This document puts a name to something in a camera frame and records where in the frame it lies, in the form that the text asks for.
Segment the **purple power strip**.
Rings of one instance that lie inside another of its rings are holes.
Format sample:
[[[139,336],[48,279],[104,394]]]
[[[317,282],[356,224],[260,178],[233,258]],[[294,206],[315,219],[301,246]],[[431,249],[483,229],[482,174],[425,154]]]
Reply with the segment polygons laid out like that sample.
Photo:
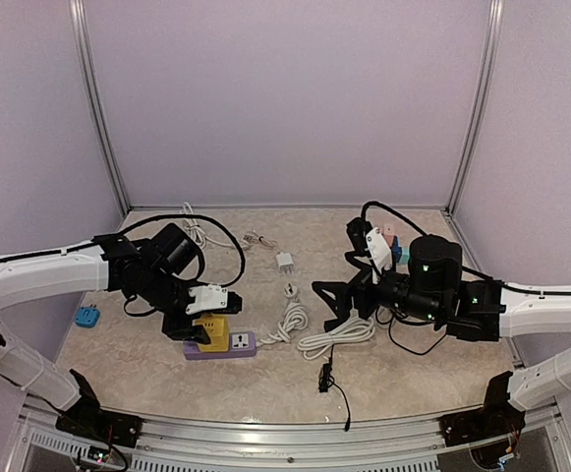
[[[226,350],[201,351],[200,345],[185,342],[183,354],[188,361],[254,358],[257,354],[257,340],[252,331],[231,332]]]

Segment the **dark blue cube socket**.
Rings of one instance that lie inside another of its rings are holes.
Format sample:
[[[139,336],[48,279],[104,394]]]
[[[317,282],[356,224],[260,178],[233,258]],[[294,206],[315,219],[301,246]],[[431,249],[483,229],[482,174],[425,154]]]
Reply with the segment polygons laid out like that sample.
[[[397,237],[394,237],[390,246],[391,252],[392,254],[396,257],[396,258],[401,258],[402,255],[404,254],[404,249],[403,247],[400,245],[399,243],[399,239]]]

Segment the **blue plug adapter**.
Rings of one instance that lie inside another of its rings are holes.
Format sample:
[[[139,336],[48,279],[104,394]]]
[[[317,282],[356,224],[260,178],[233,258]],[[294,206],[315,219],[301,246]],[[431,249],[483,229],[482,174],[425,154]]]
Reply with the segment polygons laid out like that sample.
[[[80,306],[76,310],[74,323],[81,328],[94,328],[100,319],[100,311],[94,306]]]

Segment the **teal plug adapter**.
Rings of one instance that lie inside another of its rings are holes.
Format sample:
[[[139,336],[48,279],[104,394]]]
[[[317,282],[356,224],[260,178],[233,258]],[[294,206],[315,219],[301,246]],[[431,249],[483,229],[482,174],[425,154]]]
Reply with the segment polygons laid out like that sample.
[[[410,251],[408,248],[404,248],[404,247],[400,247],[396,252],[395,252],[395,257],[396,257],[396,263],[399,266],[405,266],[410,259]]]

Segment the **pink plug adapter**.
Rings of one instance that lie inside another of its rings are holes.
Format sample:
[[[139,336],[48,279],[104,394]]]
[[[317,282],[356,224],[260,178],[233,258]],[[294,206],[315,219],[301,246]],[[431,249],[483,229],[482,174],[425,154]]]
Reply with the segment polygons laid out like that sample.
[[[390,224],[384,224],[382,227],[382,236],[387,245],[392,248],[397,240],[397,235]]]

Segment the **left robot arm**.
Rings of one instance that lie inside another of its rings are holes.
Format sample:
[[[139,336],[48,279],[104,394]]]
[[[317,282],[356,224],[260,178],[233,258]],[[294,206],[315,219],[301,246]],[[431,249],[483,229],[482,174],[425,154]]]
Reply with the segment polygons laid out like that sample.
[[[230,283],[207,283],[205,257],[183,230],[179,214],[163,214],[154,236],[129,233],[149,218],[115,233],[72,246],[0,256],[0,312],[54,297],[119,292],[142,299],[162,316],[162,333],[174,341],[210,345],[214,338],[198,323],[202,315],[236,315],[243,299]],[[65,370],[24,343],[0,321],[0,377],[48,404],[58,430],[109,447],[133,448],[143,419],[103,408],[86,377]]]

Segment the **yellow cube socket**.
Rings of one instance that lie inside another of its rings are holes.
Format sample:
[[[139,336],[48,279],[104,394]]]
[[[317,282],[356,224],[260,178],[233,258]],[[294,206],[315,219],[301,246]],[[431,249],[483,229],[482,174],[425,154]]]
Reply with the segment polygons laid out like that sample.
[[[197,344],[200,353],[225,353],[230,348],[230,327],[225,315],[204,315],[194,320],[202,325],[210,336],[208,345]]]

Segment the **white plug adapter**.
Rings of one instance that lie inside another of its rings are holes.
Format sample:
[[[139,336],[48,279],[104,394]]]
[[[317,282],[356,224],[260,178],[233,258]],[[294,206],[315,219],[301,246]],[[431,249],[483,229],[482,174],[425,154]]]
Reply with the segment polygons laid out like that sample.
[[[275,257],[278,270],[284,274],[291,274],[294,270],[293,256],[289,252],[279,252]]]

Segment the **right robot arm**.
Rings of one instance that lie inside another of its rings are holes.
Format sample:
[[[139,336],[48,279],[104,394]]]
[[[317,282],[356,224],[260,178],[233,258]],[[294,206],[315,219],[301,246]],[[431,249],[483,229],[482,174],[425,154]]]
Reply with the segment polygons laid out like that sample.
[[[533,333],[571,332],[571,286],[505,282],[463,264],[459,244],[427,233],[381,202],[363,205],[346,232],[357,268],[348,282],[315,281],[332,311],[324,330],[371,321],[379,308],[394,322],[430,325],[469,342],[497,342]],[[571,390],[571,347],[535,366],[507,371],[487,385],[482,406],[440,418],[446,445],[519,437],[527,411]]]

